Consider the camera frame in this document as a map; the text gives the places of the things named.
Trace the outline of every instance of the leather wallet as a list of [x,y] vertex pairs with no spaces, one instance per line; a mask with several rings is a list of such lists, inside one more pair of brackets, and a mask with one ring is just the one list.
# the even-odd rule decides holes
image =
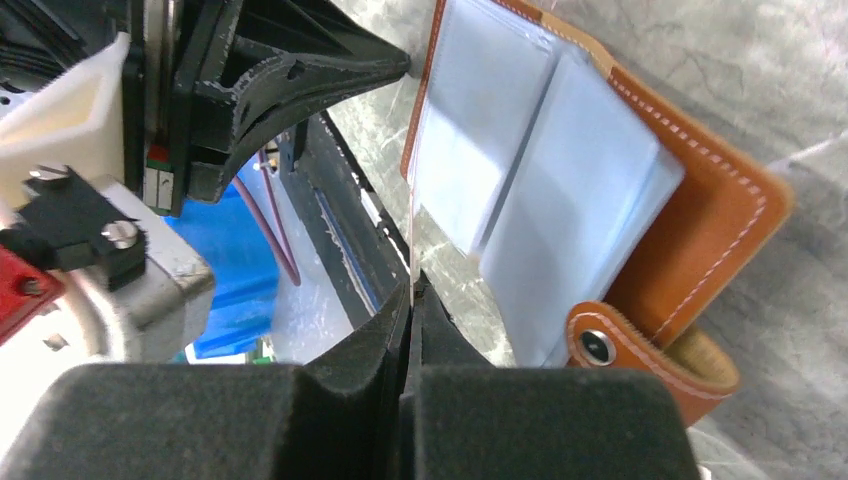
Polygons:
[[[461,23],[462,18],[473,19],[473,15],[460,18],[454,12],[472,4],[480,7],[481,19],[484,16],[488,19]],[[492,29],[496,27],[492,25],[504,29],[493,35]],[[458,30],[465,33],[457,35]],[[509,187],[520,175],[517,169],[521,167],[492,170],[476,165],[474,159],[480,155],[494,158],[493,155],[503,154],[511,162],[514,158],[510,156],[515,157],[516,152],[527,148],[527,138],[522,132],[527,130],[528,119],[539,115],[540,92],[550,87],[554,76],[550,57],[537,55],[535,51],[547,49],[551,38],[565,48],[574,48],[578,57],[583,55],[586,64],[593,67],[617,100],[628,107],[627,115],[647,127],[663,152],[673,157],[683,170],[682,181],[677,179],[679,185],[673,183],[674,188],[668,190],[672,184],[665,184],[669,193],[673,191],[670,197],[656,197],[662,199],[661,209],[654,209],[655,218],[651,217],[644,235],[640,231],[641,237],[634,237],[633,248],[625,249],[629,256],[623,266],[613,271],[617,275],[608,290],[604,290],[603,299],[569,300],[562,310],[557,336],[567,347],[567,364],[651,372],[671,391],[685,423],[690,425],[739,385],[739,374],[730,357],[693,322],[788,217],[793,196],[786,184],[671,105],[619,64],[597,40],[520,0],[437,2],[401,173],[405,178],[408,172],[415,172],[415,176],[422,171],[438,175],[437,168],[421,163],[421,152],[432,150],[439,139],[450,146],[441,152],[431,151],[426,158],[450,155],[450,161],[460,165],[451,172],[462,172],[456,175],[467,183],[462,195],[476,195],[473,197],[476,203],[459,202],[464,209],[462,215],[451,217],[453,223],[447,228],[460,232],[449,236],[461,250],[475,254],[492,233],[492,228],[487,226],[491,222],[479,219],[503,208],[503,196],[481,196],[478,190],[489,193],[503,185]],[[452,45],[468,46],[475,42],[490,54],[482,58],[480,55],[460,58],[462,53],[451,53],[467,51]],[[457,57],[460,65],[484,67],[469,67],[465,75],[434,74],[434,59],[451,58],[451,55]],[[474,68],[502,69],[497,71],[516,74],[499,74],[498,80],[481,75]],[[475,90],[474,83],[483,81],[488,82],[487,88]],[[428,102],[445,101],[442,92],[463,88],[467,91],[451,102],[476,101],[478,119],[504,118],[497,122],[497,131],[481,134],[475,129],[486,128],[486,122],[464,119],[459,114],[454,115],[452,122],[444,122],[434,119],[432,112],[427,111]],[[450,102],[445,105],[448,110],[453,108]],[[601,133],[610,142],[620,140],[617,128]],[[468,137],[474,135],[486,141],[469,142]],[[450,140],[459,137],[464,140]],[[444,184],[450,186],[450,180],[446,178]],[[436,220],[443,229],[450,223]]]

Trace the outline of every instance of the brown leather card holder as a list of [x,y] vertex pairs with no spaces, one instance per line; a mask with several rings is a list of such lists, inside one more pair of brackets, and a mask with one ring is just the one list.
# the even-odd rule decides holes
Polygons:
[[[472,0],[438,1],[403,152],[404,177],[416,162],[435,51],[439,42],[449,41],[441,36],[445,7],[464,1]],[[683,166],[682,183],[603,301],[586,299],[563,312],[562,331],[569,365],[649,371],[678,400],[686,423],[694,423],[738,388],[739,375],[732,360],[693,322],[788,217],[790,189],[659,96],[586,33],[520,0],[473,1],[491,1],[516,21],[540,26],[580,47],[609,87]],[[474,75],[468,72],[469,78]],[[592,359],[583,341],[586,332],[608,342],[611,361]]]

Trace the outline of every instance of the blue container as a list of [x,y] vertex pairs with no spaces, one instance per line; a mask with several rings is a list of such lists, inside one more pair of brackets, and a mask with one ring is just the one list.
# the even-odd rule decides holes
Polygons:
[[230,186],[216,205],[186,201],[180,218],[166,221],[215,272],[206,331],[194,342],[197,358],[254,350],[271,330],[280,273],[262,231]]

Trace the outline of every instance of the black plastic bracket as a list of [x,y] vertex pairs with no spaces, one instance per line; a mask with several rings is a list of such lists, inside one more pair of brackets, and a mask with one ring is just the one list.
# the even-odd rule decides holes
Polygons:
[[124,186],[141,195],[144,179],[144,2],[128,0],[130,49],[121,72],[124,116]]
[[186,196],[217,202],[283,130],[410,65],[326,0],[207,1],[196,18],[169,107],[175,216]]
[[[287,170],[280,179],[351,324],[359,327],[371,318],[365,303],[379,309],[408,278],[405,257],[398,255],[388,238],[387,232],[396,228],[382,223],[375,227],[362,208],[362,195],[370,185],[326,112],[285,133],[290,140],[279,145],[281,168]],[[391,221],[388,214],[385,219]],[[394,241],[407,255],[399,235]],[[358,282],[350,272],[359,277]]]
[[133,219],[109,203],[68,168],[65,178],[24,182],[30,202],[18,210],[22,222],[0,230],[0,245],[41,270],[71,271],[97,265],[116,290],[144,274],[147,237],[134,232],[127,245],[103,235],[108,224]]

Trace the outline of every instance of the grey table surface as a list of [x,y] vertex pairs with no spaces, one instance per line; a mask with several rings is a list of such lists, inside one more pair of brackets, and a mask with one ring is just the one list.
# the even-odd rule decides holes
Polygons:
[[[331,110],[389,213],[408,222],[398,164],[434,0],[336,0],[405,49],[410,75]],[[736,360],[738,394],[690,428],[714,478],[848,478],[848,1],[536,0],[793,185],[788,224],[699,325]],[[415,245],[459,328],[512,352],[490,292],[425,215]]]

